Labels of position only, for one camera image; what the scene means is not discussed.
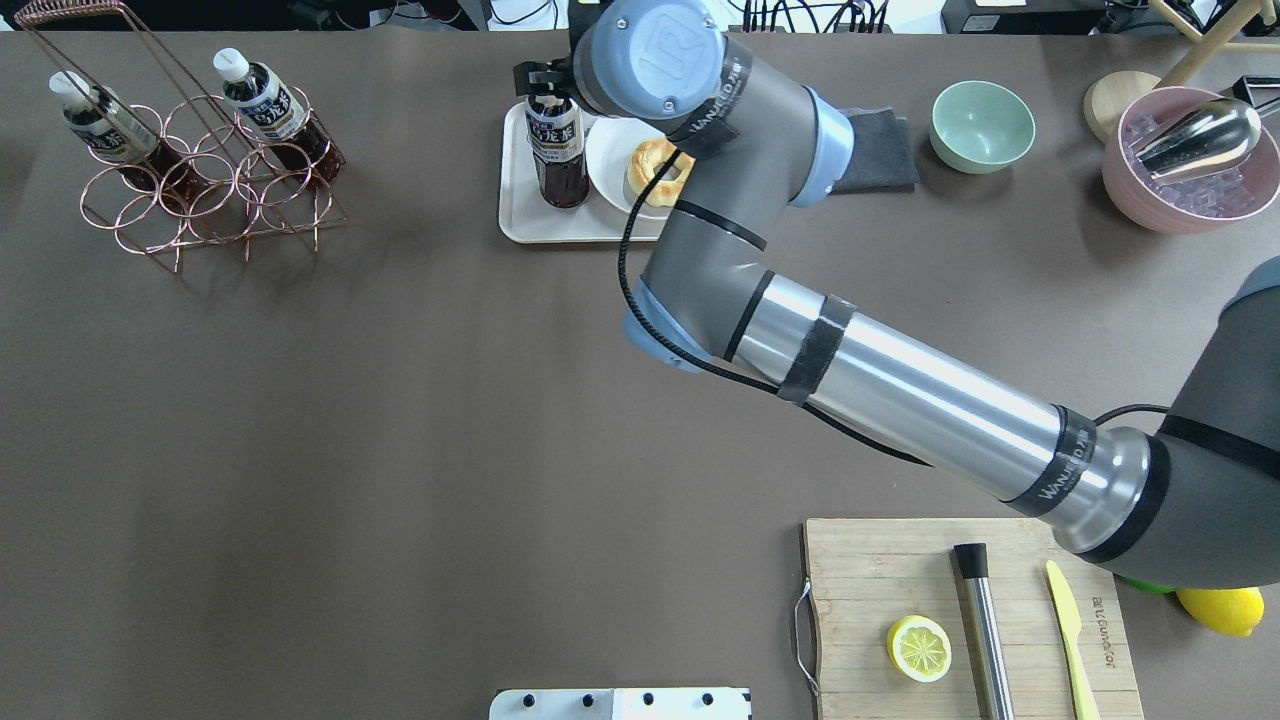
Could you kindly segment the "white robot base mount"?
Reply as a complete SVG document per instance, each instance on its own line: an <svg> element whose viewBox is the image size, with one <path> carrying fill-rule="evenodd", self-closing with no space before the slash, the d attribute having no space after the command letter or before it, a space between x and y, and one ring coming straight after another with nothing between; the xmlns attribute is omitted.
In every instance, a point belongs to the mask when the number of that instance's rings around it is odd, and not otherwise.
<svg viewBox="0 0 1280 720"><path fill-rule="evenodd" d="M753 719L748 688L614 687L508 689L489 719Z"/></svg>

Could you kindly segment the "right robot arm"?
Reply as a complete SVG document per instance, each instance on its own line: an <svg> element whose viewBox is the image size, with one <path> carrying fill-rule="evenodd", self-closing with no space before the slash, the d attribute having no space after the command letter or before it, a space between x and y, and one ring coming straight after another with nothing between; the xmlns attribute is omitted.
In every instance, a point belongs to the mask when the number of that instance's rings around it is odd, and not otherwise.
<svg viewBox="0 0 1280 720"><path fill-rule="evenodd" d="M859 142L701 3L571 1L568 23L568 56L517 65L517 94L644 120L695 161L632 311L653 356L744 366L755 387L974 482L1121 577L1277 582L1276 259L1225 305L1153 434L1101 429L762 265L782 210L824 199Z"/></svg>

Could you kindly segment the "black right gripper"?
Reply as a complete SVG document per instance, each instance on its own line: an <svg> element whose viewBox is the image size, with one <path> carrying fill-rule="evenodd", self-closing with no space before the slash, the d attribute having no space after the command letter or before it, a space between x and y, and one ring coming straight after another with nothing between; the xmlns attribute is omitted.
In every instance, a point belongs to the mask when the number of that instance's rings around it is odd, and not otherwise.
<svg viewBox="0 0 1280 720"><path fill-rule="evenodd" d="M572 58L521 61L513 67L513 82L517 96L581 100Z"/></svg>

